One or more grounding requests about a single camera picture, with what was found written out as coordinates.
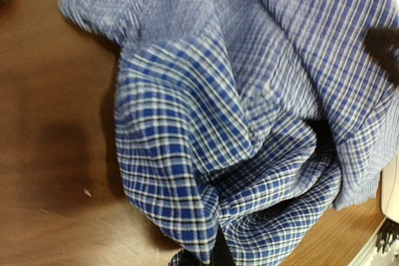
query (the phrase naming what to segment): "plaid shirt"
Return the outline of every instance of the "plaid shirt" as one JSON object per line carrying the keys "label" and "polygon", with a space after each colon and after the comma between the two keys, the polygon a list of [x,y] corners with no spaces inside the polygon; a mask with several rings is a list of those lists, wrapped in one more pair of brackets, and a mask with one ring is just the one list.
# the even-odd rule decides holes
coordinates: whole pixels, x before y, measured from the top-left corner
{"label": "plaid shirt", "polygon": [[[209,263],[277,265],[331,205],[375,195],[399,145],[399,94],[364,51],[394,0],[60,0],[121,45],[125,193]],[[179,255],[171,261],[178,265]]]}

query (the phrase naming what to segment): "crumpled fabric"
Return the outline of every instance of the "crumpled fabric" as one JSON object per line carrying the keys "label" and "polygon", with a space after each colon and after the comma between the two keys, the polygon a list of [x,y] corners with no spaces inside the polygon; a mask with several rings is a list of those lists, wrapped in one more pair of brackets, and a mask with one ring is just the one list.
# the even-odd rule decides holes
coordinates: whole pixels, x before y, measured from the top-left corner
{"label": "crumpled fabric", "polygon": [[397,152],[399,94],[363,46],[368,28],[398,27],[394,0],[60,9],[120,45],[125,194],[204,264],[220,225],[237,265],[279,265],[331,205],[373,197]]}

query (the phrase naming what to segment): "wood grain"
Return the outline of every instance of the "wood grain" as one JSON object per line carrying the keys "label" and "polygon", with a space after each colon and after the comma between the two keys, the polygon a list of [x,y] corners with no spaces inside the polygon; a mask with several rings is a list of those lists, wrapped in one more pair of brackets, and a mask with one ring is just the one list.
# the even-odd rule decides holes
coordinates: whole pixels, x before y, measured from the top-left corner
{"label": "wood grain", "polygon": [[[57,0],[0,9],[1,265],[138,265],[143,235],[163,260],[176,250],[123,196],[117,54],[65,21]],[[285,265],[345,265],[381,219],[377,201],[329,211]]]}

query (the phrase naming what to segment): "blue and white checkered shirt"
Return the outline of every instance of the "blue and white checkered shirt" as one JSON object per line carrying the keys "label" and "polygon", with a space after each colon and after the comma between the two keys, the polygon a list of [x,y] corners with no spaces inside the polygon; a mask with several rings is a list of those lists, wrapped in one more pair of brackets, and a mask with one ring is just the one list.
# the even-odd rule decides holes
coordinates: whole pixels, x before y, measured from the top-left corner
{"label": "blue and white checkered shirt", "polygon": [[394,0],[60,8],[121,46],[115,125],[126,195],[203,263],[221,226],[237,265],[278,265],[332,204],[375,195],[399,145],[399,92],[363,38],[399,26]]}

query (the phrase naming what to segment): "cloth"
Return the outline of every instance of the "cloth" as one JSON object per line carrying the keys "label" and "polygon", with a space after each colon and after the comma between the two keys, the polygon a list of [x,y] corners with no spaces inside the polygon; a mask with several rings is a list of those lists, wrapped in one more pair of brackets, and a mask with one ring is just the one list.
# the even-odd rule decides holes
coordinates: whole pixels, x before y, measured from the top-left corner
{"label": "cloth", "polygon": [[398,149],[398,92],[363,47],[369,27],[399,25],[394,0],[60,9],[121,46],[125,193],[204,264],[219,226],[237,265],[280,264],[331,205],[373,197]]}

